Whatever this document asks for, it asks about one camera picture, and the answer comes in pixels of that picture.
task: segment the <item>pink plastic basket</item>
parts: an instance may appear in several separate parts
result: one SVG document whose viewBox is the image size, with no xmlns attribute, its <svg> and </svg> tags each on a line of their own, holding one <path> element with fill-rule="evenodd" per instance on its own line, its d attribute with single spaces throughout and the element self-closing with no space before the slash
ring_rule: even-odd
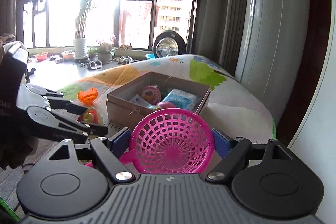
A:
<svg viewBox="0 0 336 224">
<path fill-rule="evenodd" d="M 211 160 L 214 140 L 195 113 L 167 108 L 151 113 L 134 129 L 129 152 L 120 161 L 140 173 L 201 173 Z"/>
</svg>

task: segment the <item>floor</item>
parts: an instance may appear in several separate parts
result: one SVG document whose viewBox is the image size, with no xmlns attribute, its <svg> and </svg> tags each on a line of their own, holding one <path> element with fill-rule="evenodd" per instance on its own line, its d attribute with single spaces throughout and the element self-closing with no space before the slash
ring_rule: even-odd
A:
<svg viewBox="0 0 336 224">
<path fill-rule="evenodd" d="M 118 66 L 118 62 L 112 61 L 103 65 L 101 69 L 88 70 L 87 67 L 74 65 L 73 62 L 72 60 L 56 64 L 55 61 L 49 61 L 48 59 L 37 62 L 33 58 L 33 61 L 27 64 L 28 71 L 31 68 L 36 69 L 34 74 L 29 77 L 30 83 L 50 90 L 59 90 L 82 77 L 92 76 L 102 70 Z"/>
</svg>

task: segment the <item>pink ball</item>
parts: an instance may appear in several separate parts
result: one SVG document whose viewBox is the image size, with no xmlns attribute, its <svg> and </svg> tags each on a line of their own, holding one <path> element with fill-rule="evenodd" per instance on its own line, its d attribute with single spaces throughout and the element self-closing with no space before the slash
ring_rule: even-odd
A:
<svg viewBox="0 0 336 224">
<path fill-rule="evenodd" d="M 176 106 L 171 102 L 159 102 L 157 103 L 157 106 L 161 108 L 176 108 Z"/>
</svg>

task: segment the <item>play mat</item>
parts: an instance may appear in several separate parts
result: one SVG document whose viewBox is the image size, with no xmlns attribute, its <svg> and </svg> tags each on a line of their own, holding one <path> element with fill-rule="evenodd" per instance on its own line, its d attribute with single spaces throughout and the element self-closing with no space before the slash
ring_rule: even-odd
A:
<svg viewBox="0 0 336 224">
<path fill-rule="evenodd" d="M 275 137 L 273 118 L 266 107 L 223 68 L 202 56 L 179 55 L 118 66 L 82 78 L 59 91 L 65 98 L 80 104 L 78 92 L 95 87 L 98 98 L 94 107 L 103 115 L 104 121 L 108 121 L 107 93 L 149 71 L 211 86 L 208 107 L 203 112 L 203 118 L 211 128 L 231 137 L 248 138 L 253 143 L 267 143 Z"/>
</svg>

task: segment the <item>blue tissue package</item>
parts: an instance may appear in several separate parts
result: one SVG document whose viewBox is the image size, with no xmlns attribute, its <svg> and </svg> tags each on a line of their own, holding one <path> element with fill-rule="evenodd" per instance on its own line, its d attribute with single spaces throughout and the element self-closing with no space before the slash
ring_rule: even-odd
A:
<svg viewBox="0 0 336 224">
<path fill-rule="evenodd" d="M 192 110 L 197 102 L 197 96 L 182 90 L 173 89 L 162 101 L 171 102 L 177 108 Z"/>
</svg>

